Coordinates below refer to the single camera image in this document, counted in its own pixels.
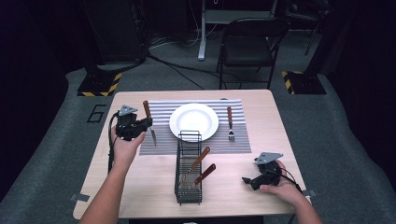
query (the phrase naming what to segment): white plate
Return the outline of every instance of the white plate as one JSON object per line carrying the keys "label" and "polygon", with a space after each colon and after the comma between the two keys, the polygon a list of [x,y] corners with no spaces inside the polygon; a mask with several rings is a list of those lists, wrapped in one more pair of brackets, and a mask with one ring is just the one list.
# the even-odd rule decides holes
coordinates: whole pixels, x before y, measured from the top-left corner
{"label": "white plate", "polygon": [[[207,105],[187,104],[176,109],[169,119],[169,127],[172,133],[178,137],[180,131],[199,131],[202,141],[212,136],[219,127],[219,117],[216,112]],[[183,140],[193,142],[188,136]]]}

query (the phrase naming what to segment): black metal rack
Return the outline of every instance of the black metal rack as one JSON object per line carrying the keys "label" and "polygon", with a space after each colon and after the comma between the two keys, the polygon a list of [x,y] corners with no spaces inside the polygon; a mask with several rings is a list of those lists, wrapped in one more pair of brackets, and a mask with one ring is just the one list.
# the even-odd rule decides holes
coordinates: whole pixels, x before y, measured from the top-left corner
{"label": "black metal rack", "polygon": [[194,185],[194,180],[202,174],[202,165],[199,163],[191,169],[193,163],[201,155],[201,150],[202,136],[198,131],[180,131],[177,140],[175,178],[175,194],[180,205],[202,201],[202,185]]}

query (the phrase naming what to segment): fork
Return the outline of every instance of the fork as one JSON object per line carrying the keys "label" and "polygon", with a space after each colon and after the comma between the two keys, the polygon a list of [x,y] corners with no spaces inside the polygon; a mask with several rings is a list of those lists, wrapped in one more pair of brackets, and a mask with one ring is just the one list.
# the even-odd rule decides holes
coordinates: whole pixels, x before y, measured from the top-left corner
{"label": "fork", "polygon": [[231,107],[227,107],[227,114],[228,114],[228,125],[230,126],[230,131],[228,132],[228,140],[233,141],[235,140],[235,136],[233,134],[233,111]]}

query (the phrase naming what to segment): yellow and black hazard tape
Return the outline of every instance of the yellow and black hazard tape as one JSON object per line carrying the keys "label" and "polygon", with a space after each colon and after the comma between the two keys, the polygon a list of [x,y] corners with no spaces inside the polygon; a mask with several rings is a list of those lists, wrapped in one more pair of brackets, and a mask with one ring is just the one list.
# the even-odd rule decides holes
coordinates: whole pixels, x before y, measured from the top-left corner
{"label": "yellow and black hazard tape", "polygon": [[111,84],[108,91],[92,92],[92,91],[80,91],[78,96],[111,96],[119,85],[122,74],[119,73],[114,77],[113,83]]}
{"label": "yellow and black hazard tape", "polygon": [[282,77],[283,80],[285,81],[286,84],[286,89],[288,89],[288,93],[289,94],[294,94],[294,90],[293,87],[291,85],[290,79],[289,79],[289,73],[293,73],[293,74],[303,74],[303,72],[298,72],[298,71],[282,71]]}

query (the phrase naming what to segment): gray carpet floor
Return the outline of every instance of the gray carpet floor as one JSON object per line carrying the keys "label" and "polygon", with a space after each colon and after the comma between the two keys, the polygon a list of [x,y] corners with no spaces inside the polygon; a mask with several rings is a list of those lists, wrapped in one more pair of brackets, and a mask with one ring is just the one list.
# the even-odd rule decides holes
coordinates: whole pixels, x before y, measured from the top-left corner
{"label": "gray carpet floor", "polygon": [[[325,95],[290,95],[281,71],[304,71],[318,44],[308,56],[306,35],[291,32],[284,39],[271,91],[285,125],[304,182],[317,196],[312,204],[324,223],[396,223],[396,196],[384,172],[370,160],[349,130],[344,108],[328,79],[319,75]],[[219,38],[207,41],[206,58],[198,62],[199,43],[190,47],[166,44],[150,49],[162,60],[216,70]],[[104,66],[105,69],[125,64]],[[205,90],[216,90],[219,80],[207,73],[178,69]],[[69,90],[56,119],[34,156],[0,205],[0,223],[77,223],[76,205],[113,96],[77,96],[85,77],[80,69],[67,75]],[[200,90],[175,70],[147,58],[122,73],[117,91]],[[242,89],[262,89],[243,85]],[[99,122],[87,122],[96,105],[103,112]],[[289,216],[265,217],[263,223],[287,223]]]}

